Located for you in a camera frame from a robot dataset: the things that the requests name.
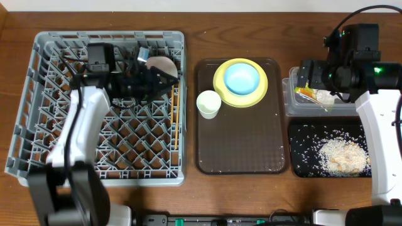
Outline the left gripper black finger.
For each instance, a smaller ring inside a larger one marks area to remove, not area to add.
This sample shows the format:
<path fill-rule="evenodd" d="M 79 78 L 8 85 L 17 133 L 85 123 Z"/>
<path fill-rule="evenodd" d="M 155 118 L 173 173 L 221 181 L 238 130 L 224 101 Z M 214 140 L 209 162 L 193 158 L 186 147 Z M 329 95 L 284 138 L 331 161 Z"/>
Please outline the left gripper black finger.
<path fill-rule="evenodd" d="M 154 91 L 151 94 L 146 94 L 144 96 L 143 101 L 146 101 L 147 103 L 150 103 L 150 102 L 152 102 L 154 100 L 159 99 L 162 95 L 165 95 L 168 92 L 171 92 L 173 89 L 174 89 L 174 86 L 170 86 L 170 87 L 166 87 L 166 88 L 161 89 L 161 90 Z"/>
<path fill-rule="evenodd" d="M 151 67 L 149 69 L 151 74 L 151 83 L 153 91 L 169 91 L 178 83 L 178 79 L 159 68 Z"/>

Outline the white pink bowl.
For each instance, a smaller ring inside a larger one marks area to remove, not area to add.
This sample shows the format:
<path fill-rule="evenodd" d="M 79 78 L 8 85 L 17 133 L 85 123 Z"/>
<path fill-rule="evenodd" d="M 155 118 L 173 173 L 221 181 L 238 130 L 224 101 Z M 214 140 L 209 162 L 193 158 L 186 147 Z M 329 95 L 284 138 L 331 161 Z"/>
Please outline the white pink bowl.
<path fill-rule="evenodd" d="M 174 62 L 165 56 L 152 56 L 147 59 L 145 65 L 148 69 L 156 67 L 163 72 L 178 78 L 178 70 Z"/>

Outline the white tissue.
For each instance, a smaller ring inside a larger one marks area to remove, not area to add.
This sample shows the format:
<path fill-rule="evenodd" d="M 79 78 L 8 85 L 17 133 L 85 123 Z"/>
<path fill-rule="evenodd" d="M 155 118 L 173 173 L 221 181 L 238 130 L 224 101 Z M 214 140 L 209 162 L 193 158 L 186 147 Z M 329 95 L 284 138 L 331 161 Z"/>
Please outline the white tissue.
<path fill-rule="evenodd" d="M 316 100 L 322 105 L 334 105 L 336 96 L 331 95 L 327 90 L 317 90 Z"/>

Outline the green yellow snack wrapper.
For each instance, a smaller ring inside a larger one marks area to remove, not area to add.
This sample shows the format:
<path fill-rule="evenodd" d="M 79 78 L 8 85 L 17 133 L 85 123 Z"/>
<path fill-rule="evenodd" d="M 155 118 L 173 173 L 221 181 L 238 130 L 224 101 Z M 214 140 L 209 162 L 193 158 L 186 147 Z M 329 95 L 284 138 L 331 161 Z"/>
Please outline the green yellow snack wrapper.
<path fill-rule="evenodd" d="M 328 112 L 328 108 L 324 107 L 321 102 L 319 102 L 316 98 L 316 92 L 314 89 L 305 87 L 296 87 L 295 88 L 295 96 L 298 96 L 297 102 L 301 104 L 315 104 L 322 108 L 325 112 Z"/>

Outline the cream cup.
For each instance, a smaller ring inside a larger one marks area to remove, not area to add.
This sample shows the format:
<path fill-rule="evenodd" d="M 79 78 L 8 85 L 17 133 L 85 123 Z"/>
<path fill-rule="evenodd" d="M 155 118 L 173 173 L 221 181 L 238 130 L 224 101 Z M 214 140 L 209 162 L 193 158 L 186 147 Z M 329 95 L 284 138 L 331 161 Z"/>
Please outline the cream cup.
<path fill-rule="evenodd" d="M 196 99 L 197 109 L 205 119 L 213 119 L 217 115 L 221 103 L 219 94 L 213 90 L 203 91 Z"/>

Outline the light blue bowl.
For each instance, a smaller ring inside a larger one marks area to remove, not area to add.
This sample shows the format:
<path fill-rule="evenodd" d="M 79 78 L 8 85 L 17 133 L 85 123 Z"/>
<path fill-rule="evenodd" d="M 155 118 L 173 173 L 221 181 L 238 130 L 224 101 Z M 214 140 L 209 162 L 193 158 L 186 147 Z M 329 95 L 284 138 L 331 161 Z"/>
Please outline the light blue bowl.
<path fill-rule="evenodd" d="M 224 72 L 226 88 L 236 95 L 249 95 L 260 83 L 258 71 L 247 63 L 235 63 Z"/>

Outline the yellow plate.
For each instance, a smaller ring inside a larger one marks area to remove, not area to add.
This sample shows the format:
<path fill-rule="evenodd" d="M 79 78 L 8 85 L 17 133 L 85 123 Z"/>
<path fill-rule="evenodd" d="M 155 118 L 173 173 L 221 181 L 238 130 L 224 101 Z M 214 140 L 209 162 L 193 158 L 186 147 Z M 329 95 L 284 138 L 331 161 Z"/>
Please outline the yellow plate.
<path fill-rule="evenodd" d="M 259 73 L 260 83 L 258 88 L 249 95 L 236 95 L 230 92 L 224 84 L 224 72 L 235 63 L 247 63 L 253 66 Z M 219 94 L 222 101 L 233 107 L 250 107 L 263 99 L 268 90 L 268 78 L 261 66 L 252 60 L 245 58 L 234 58 L 225 61 L 215 71 L 213 78 L 214 90 Z"/>

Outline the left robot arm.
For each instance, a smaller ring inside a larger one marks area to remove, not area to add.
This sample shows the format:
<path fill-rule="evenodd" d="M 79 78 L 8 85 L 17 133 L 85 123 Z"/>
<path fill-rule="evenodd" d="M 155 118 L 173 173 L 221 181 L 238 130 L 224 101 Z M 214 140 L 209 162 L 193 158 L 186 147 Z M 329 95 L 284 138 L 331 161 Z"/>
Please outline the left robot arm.
<path fill-rule="evenodd" d="M 95 172 L 101 124 L 115 98 L 150 101 L 179 82 L 172 63 L 148 60 L 133 77 L 111 63 L 90 63 L 72 77 L 67 118 L 42 168 L 28 174 L 41 225 L 132 225 L 130 207 L 111 202 Z"/>

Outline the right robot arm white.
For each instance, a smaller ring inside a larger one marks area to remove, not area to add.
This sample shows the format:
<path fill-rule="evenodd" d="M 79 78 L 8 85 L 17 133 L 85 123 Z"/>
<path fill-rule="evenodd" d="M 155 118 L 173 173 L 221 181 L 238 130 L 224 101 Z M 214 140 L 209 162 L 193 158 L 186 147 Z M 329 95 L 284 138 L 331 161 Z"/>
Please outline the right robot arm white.
<path fill-rule="evenodd" d="M 401 64 L 357 61 L 348 66 L 304 60 L 299 87 L 350 95 L 371 160 L 372 204 L 316 210 L 314 225 L 401 225 Z"/>

